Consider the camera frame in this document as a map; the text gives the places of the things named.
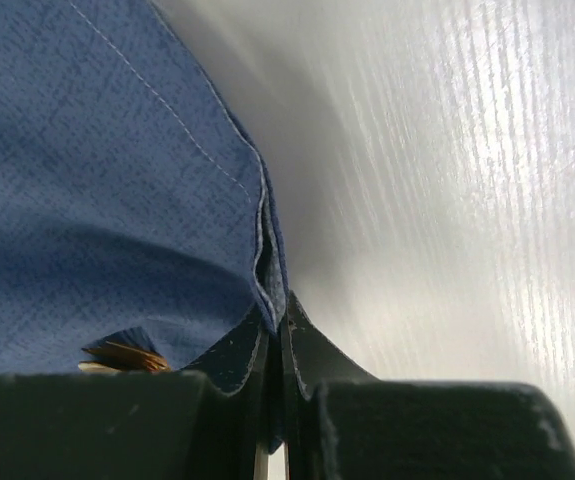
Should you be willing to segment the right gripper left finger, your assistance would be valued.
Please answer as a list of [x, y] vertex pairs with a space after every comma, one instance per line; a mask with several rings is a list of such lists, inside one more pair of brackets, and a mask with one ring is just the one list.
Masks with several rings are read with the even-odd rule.
[[264, 479], [270, 338], [247, 318], [172, 373], [0, 375], [0, 479]]

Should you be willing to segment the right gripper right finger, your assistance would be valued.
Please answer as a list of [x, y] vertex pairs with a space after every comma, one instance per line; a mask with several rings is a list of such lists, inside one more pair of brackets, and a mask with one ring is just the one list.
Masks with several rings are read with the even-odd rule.
[[280, 328], [291, 479], [575, 479], [575, 447], [538, 388], [385, 381], [291, 297]]

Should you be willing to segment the blue cloth placemat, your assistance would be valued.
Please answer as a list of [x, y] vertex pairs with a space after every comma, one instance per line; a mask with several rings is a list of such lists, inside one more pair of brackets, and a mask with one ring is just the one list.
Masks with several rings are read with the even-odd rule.
[[286, 308], [265, 164], [148, 1], [0, 1], [0, 374], [174, 367]]

